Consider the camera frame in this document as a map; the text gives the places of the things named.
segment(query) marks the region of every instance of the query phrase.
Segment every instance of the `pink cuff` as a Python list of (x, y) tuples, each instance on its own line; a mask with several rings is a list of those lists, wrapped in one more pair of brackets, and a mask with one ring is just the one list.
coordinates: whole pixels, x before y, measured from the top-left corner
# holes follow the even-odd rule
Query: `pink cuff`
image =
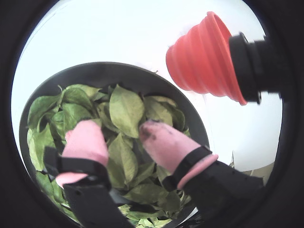
[(177, 189), (181, 190), (185, 184), (191, 180), (193, 177), (196, 175), (200, 174), (203, 172), (205, 169), (207, 169), (211, 164), (213, 164), (219, 156), (217, 154), (210, 154), (197, 162), (191, 170), (181, 179), (179, 184), (177, 185)]

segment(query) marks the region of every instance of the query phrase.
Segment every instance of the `red silicone funnel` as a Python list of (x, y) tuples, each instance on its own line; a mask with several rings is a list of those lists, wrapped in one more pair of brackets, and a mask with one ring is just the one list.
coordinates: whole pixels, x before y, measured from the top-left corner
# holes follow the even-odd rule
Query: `red silicone funnel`
[(208, 12), (200, 24), (167, 51), (167, 68), (174, 82), (184, 90), (226, 95), (246, 105), (232, 65), (229, 37), (231, 34), (222, 20), (214, 12)]

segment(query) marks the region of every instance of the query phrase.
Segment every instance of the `spinach leaf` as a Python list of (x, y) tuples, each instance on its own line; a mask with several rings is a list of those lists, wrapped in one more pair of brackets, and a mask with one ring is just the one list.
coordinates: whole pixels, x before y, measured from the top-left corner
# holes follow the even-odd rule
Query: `spinach leaf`
[(110, 106), (109, 102), (103, 102), (97, 106), (97, 111), (100, 116), (103, 126), (109, 130), (119, 133), (119, 129), (114, 126), (110, 118)]
[(157, 202), (158, 206), (164, 211), (177, 211), (181, 207), (181, 201), (175, 191), (170, 192), (166, 198), (160, 199)]
[(39, 119), (45, 114), (47, 111), (54, 108), (57, 102), (60, 100), (61, 94), (56, 96), (40, 96), (29, 108), (28, 113), (28, 127), (30, 129), (37, 128)]
[(161, 104), (170, 112), (174, 128), (179, 131), (184, 130), (186, 121), (184, 113), (180, 109), (172, 106), (169, 103), (161, 102)]
[(138, 138), (138, 124), (144, 113), (141, 98), (134, 92), (116, 86), (110, 98), (110, 117), (124, 134)]
[(148, 119), (159, 120), (170, 126), (173, 126), (172, 115), (161, 103), (151, 97), (144, 99), (146, 117)]
[(158, 102), (167, 102), (168, 104), (171, 104), (172, 106), (177, 107), (177, 104), (175, 103), (175, 101), (173, 101), (172, 99), (167, 98), (165, 96), (148, 96), (148, 97), (151, 97)]
[(73, 88), (83, 90), (91, 101), (96, 100), (96, 97), (99, 94), (98, 91), (100, 90), (100, 88), (95, 88), (95, 87), (91, 87), (88, 85), (82, 85), (82, 84), (70, 85), (66, 88), (66, 90), (73, 89)]
[(81, 105), (62, 104), (64, 112), (64, 131), (73, 130), (77, 123), (84, 118), (92, 118), (91, 114)]
[(128, 185), (137, 174), (138, 163), (131, 147), (123, 140), (122, 134), (109, 146), (110, 158), (122, 167), (125, 177), (125, 184)]
[(47, 124), (45, 129), (40, 133), (32, 132), (31, 130), (31, 132), (28, 133), (28, 137), (30, 138), (28, 144), (30, 159), (35, 169), (42, 171), (44, 168), (44, 148), (46, 146), (55, 147), (49, 124)]
[(123, 195), (123, 197), (137, 203), (150, 204), (157, 202), (161, 198), (167, 197), (167, 195), (168, 192), (158, 185), (140, 184)]
[(124, 188), (124, 171), (121, 166), (116, 164), (112, 158), (109, 158), (107, 170), (112, 186), (117, 189)]
[(155, 163), (150, 162), (146, 164), (142, 164), (138, 167), (137, 176), (134, 178), (134, 180), (131, 182), (130, 187), (135, 187), (139, 183), (141, 183), (146, 178), (150, 177), (154, 171)]

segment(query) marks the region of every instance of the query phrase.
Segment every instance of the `black wrist strap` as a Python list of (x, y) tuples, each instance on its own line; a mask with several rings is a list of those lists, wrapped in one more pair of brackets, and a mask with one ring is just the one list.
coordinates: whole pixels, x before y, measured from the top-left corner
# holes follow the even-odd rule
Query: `black wrist strap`
[(205, 146), (201, 146), (191, 151), (187, 156), (180, 162), (176, 170), (171, 176), (166, 177), (162, 184), (167, 191), (173, 191), (177, 189), (178, 183), (181, 179), (189, 172), (189, 170), (201, 159), (212, 154), (212, 152)]
[(63, 185), (71, 210), (85, 228), (134, 228), (110, 196), (111, 184), (102, 164), (90, 159), (62, 157), (52, 147), (45, 148), (44, 163), (54, 177), (64, 172), (88, 174), (78, 182)]

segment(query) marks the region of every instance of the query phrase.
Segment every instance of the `funnel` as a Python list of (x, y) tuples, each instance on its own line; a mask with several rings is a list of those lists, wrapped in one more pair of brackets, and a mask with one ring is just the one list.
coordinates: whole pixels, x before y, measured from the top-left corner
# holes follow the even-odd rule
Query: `funnel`
[(230, 37), (222, 20), (208, 12), (167, 51), (167, 68), (174, 82), (184, 90), (228, 96), (246, 105), (230, 56)]

